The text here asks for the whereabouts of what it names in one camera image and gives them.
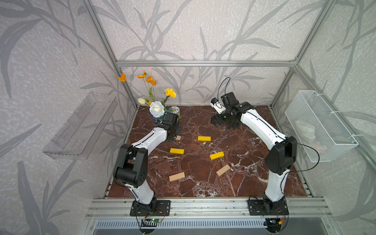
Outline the aluminium front rail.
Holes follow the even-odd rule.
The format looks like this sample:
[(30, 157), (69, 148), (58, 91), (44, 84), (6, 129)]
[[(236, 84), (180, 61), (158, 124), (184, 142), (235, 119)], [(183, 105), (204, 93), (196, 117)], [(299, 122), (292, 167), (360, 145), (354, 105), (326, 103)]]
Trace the aluminium front rail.
[[(166, 210), (158, 210), (154, 215), (165, 219), (183, 218), (263, 218), (250, 215), (247, 197), (209, 198), (169, 198), (171, 205)], [(94, 199), (86, 214), (86, 219), (131, 218), (133, 199)], [(287, 198), (289, 218), (332, 217), (324, 198)]]

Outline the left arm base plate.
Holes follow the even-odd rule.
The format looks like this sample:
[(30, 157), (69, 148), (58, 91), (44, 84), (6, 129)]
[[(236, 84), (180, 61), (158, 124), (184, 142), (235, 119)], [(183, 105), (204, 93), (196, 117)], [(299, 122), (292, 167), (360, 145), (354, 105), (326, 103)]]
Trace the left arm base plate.
[(130, 211), (130, 216), (140, 217), (140, 216), (169, 216), (171, 209), (170, 200), (157, 200), (153, 199), (150, 204), (142, 204), (133, 201)]

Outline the yellow block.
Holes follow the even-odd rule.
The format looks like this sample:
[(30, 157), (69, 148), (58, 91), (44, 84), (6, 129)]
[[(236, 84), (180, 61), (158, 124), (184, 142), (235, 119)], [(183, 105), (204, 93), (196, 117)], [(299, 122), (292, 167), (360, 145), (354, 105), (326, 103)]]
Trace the yellow block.
[(210, 142), (211, 141), (211, 137), (208, 137), (208, 136), (198, 136), (198, 141), (201, 141), (201, 142)]
[(219, 158), (222, 158), (224, 157), (224, 152), (221, 151), (221, 152), (217, 152), (217, 153), (214, 153), (214, 154), (211, 154), (210, 155), (210, 159), (213, 161), (215, 159), (219, 159)]
[(179, 154), (179, 155), (183, 155), (184, 154), (184, 150), (183, 149), (177, 149), (177, 148), (171, 148), (170, 149), (170, 153), (171, 154)]

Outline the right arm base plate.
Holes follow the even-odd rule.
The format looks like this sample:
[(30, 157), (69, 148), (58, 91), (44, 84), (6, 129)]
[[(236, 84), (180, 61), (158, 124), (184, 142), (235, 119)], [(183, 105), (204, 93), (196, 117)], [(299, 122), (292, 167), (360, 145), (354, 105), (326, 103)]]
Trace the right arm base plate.
[(287, 202), (285, 198), (277, 202), (271, 202), (268, 199), (249, 199), (248, 202), (248, 210), (250, 215), (258, 215), (258, 216), (288, 216), (289, 211), (287, 207)]

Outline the clear plastic wall shelf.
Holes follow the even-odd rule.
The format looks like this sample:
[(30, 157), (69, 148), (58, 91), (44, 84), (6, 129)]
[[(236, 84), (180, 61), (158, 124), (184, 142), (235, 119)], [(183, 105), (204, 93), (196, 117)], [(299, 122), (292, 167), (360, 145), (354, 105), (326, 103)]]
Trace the clear plastic wall shelf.
[(90, 92), (43, 153), (55, 160), (86, 160), (117, 105), (115, 96)]

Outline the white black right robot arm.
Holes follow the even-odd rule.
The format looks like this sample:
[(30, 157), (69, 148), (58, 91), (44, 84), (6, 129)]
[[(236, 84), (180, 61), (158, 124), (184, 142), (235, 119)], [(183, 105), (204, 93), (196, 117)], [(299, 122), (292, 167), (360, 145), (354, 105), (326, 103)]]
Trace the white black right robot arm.
[(285, 207), (284, 190), (287, 176), (296, 161), (296, 139), (275, 129), (247, 102), (239, 103), (236, 101), (221, 105), (218, 99), (213, 98), (211, 107), (217, 111), (217, 114), (211, 118), (213, 125), (219, 127), (226, 124), (231, 128), (236, 128), (243, 123), (266, 144), (269, 149), (265, 158), (269, 170), (268, 184), (259, 205), (266, 214), (282, 210)]

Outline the natural wooden block front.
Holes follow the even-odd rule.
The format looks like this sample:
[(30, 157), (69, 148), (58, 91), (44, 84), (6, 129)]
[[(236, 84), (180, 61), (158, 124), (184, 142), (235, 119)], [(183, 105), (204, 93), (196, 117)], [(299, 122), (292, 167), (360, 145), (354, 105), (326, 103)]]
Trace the natural wooden block front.
[(173, 181), (180, 180), (180, 179), (183, 179), (183, 178), (185, 178), (185, 173), (181, 172), (181, 173), (178, 173), (178, 174), (170, 175), (169, 181), (173, 182)]

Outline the right circuit board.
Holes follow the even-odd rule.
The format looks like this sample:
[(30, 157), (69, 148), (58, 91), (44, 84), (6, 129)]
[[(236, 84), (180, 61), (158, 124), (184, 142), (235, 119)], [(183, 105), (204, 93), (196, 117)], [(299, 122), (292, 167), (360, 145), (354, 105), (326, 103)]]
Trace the right circuit board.
[(285, 219), (279, 219), (279, 218), (270, 218), (265, 221), (266, 226), (280, 226), (285, 222)]

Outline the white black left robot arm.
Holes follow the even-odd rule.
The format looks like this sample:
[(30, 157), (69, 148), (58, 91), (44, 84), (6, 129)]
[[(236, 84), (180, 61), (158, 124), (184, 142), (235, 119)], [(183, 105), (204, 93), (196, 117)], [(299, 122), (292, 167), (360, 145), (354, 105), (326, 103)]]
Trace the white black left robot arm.
[(160, 124), (139, 141), (120, 147), (113, 178), (116, 184), (128, 188), (138, 203), (149, 205), (155, 198), (146, 180), (150, 153), (159, 144), (174, 140), (180, 130), (178, 124)]

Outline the small printed tin can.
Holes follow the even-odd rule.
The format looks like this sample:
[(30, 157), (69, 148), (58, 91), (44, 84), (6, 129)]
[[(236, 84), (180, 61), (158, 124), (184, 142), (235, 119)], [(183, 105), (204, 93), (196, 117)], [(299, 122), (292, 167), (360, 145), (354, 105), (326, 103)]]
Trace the small printed tin can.
[(169, 108), (168, 112), (177, 114), (179, 116), (179, 118), (181, 118), (180, 108), (178, 106), (171, 106)]

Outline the left circuit board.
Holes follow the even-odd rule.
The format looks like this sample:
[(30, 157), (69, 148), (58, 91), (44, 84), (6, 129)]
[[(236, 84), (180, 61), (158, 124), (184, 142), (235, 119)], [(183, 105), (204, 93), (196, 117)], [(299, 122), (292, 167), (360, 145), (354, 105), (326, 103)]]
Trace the left circuit board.
[(162, 223), (164, 218), (144, 218), (144, 223)]

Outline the artificial flower bouquet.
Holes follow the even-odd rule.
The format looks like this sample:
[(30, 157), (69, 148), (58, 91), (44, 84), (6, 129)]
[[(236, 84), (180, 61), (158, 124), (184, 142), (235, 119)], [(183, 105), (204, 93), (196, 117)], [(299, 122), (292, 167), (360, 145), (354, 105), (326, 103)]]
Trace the artificial flower bouquet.
[(158, 100), (156, 98), (155, 88), (154, 88), (157, 85), (157, 81), (152, 76), (147, 75), (145, 71), (142, 74), (139, 74), (137, 78), (141, 79), (144, 82), (144, 85), (147, 89), (147, 95), (143, 94), (135, 86), (128, 83), (127, 77), (125, 74), (122, 73), (120, 77), (118, 77), (118, 80), (122, 83), (130, 85), (133, 89), (135, 89), (137, 92), (142, 94), (144, 98), (139, 98), (138, 103), (140, 105), (148, 105), (149, 111), (152, 117), (157, 120), (162, 120), (165, 114), (167, 113), (165, 104), (169, 100), (169, 98), (172, 98), (172, 99), (176, 98), (177, 96), (176, 92), (172, 88), (167, 88), (164, 91), (164, 95), (165, 95), (164, 99)]

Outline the circuit board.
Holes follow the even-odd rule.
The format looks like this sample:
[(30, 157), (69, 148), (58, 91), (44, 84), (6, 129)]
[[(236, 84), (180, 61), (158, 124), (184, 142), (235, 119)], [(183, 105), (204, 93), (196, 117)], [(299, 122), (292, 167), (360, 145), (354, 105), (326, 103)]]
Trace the circuit board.
[(144, 223), (162, 223), (164, 218), (144, 218)]
[(270, 218), (265, 221), (266, 226), (280, 226), (285, 222), (285, 219), (279, 219), (279, 218)]

